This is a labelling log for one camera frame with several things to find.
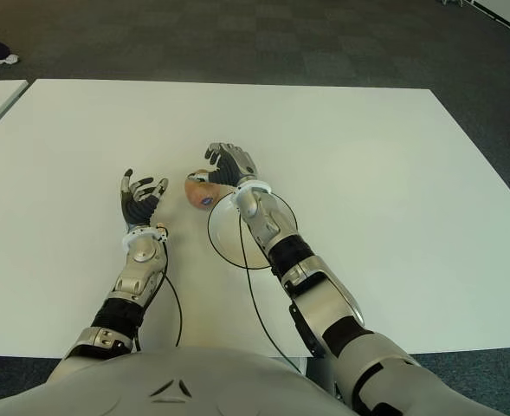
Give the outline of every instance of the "person's foot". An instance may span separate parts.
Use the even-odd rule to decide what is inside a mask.
[[[0,59],[0,65],[3,65],[6,63],[7,65],[14,65],[20,61],[20,57],[18,55],[10,54],[4,59]]]

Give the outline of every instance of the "robot forearm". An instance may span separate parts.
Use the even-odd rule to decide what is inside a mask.
[[[83,329],[51,374],[50,381],[95,362],[92,360],[107,360],[132,352],[133,338],[164,278],[167,257],[163,244],[166,236],[162,226],[138,226],[124,237],[126,266],[91,326]]]
[[[280,213],[269,186],[242,183],[235,202],[292,300],[307,348],[332,361],[345,402],[368,415],[501,415],[454,392],[389,338],[364,327],[357,302]]]

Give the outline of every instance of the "robot finger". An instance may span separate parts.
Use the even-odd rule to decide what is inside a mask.
[[[130,177],[132,176],[133,170],[128,169],[124,176],[122,177],[122,181],[120,182],[119,188],[123,193],[128,193],[130,191]]]
[[[145,195],[152,193],[154,191],[154,189],[155,189],[154,186],[151,186],[149,188],[144,188],[144,189],[138,189],[133,194],[133,199],[135,199],[136,201],[140,201]]]
[[[130,192],[135,193],[137,191],[137,188],[143,185],[150,184],[154,179],[153,178],[143,178],[141,180],[138,180],[137,182],[133,182],[130,185]]]
[[[168,178],[162,178],[152,190],[151,194],[160,198],[162,197],[162,194],[165,193],[166,188],[168,188]]]

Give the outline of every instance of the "black fingertip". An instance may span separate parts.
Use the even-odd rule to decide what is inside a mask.
[[[150,184],[153,180],[154,180],[154,178],[144,178],[144,179],[141,179],[139,181],[139,183],[140,183],[139,186]]]

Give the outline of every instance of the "black cable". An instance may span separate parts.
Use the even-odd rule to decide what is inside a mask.
[[[165,266],[165,269],[162,271],[162,279],[160,279],[160,282],[158,283],[157,288],[154,290],[154,292],[152,293],[152,296],[149,298],[149,300],[145,304],[145,308],[144,308],[144,312],[143,313],[145,313],[147,311],[147,308],[149,308],[149,306],[151,305],[153,299],[155,298],[155,296],[157,295],[158,291],[162,287],[162,283],[164,283],[165,280],[167,280],[168,283],[170,284],[171,291],[174,292],[174,297],[176,298],[176,304],[178,305],[178,311],[179,311],[179,332],[178,332],[178,339],[176,340],[176,347],[177,347],[179,345],[179,342],[181,341],[182,332],[183,332],[183,329],[184,329],[184,312],[182,310],[182,305],[181,305],[181,302],[179,301],[179,296],[178,296],[178,293],[176,291],[176,288],[174,288],[174,285],[172,284],[172,282],[171,282],[171,280],[170,280],[170,278],[168,277],[168,274],[167,274],[168,263],[170,262],[170,259],[168,257],[168,247],[166,246],[166,242],[163,242],[162,246],[163,246],[163,248],[165,250],[166,266]],[[141,346],[139,344],[139,328],[136,328],[136,330],[135,330],[135,336],[133,337],[133,341],[135,343],[136,351],[141,351]]]
[[[253,306],[255,307],[256,316],[258,316],[258,321],[261,323],[262,330],[264,330],[264,334],[266,334],[267,338],[272,342],[272,345],[276,349],[278,353],[287,361],[291,367],[293,367],[295,370],[297,370],[298,373],[300,373],[300,370],[297,366],[293,364],[291,360],[289,360],[285,354],[280,350],[280,347],[277,346],[277,344],[274,342],[274,339],[272,336],[270,336],[270,333],[266,329],[266,326],[264,325],[264,322],[262,321],[262,317],[260,312],[258,311],[258,307],[256,306],[256,300],[255,300],[255,294],[253,293],[253,284],[251,282],[251,275],[249,273],[249,265],[247,264],[247,255],[245,254],[245,243],[243,242],[243,229],[242,229],[242,222],[241,222],[241,215],[239,216],[239,238],[241,239],[241,250],[243,253],[243,262],[245,262],[245,270],[247,271],[247,281],[249,282],[249,292],[251,294],[251,299],[253,300]]]
[[[179,332],[178,332],[178,339],[176,340],[176,347],[179,346],[179,342],[182,339],[182,331],[184,329],[184,312],[182,311],[182,304],[179,301],[179,296],[176,291],[176,288],[174,288],[174,285],[172,284],[170,278],[167,276],[166,280],[168,281],[168,284],[170,284],[171,291],[174,292],[174,297],[176,298],[176,303],[178,304],[178,312],[179,312]]]
[[[141,351],[141,346],[139,345],[139,329],[135,330],[135,336],[133,337],[133,341],[135,342],[135,351],[138,353]]]
[[[162,271],[162,279],[160,279],[160,282],[158,283],[157,288],[154,290],[152,296],[149,298],[147,303],[145,304],[144,313],[147,311],[147,308],[149,308],[149,305],[151,305],[151,302],[154,300],[155,296],[157,295],[158,291],[162,287],[162,283],[165,282],[165,279],[168,278],[166,275],[166,272],[168,271],[168,263],[170,262],[170,258],[168,258],[168,247],[166,247],[166,241],[162,243],[162,247],[165,250],[165,256],[166,256],[166,266],[165,269]]]

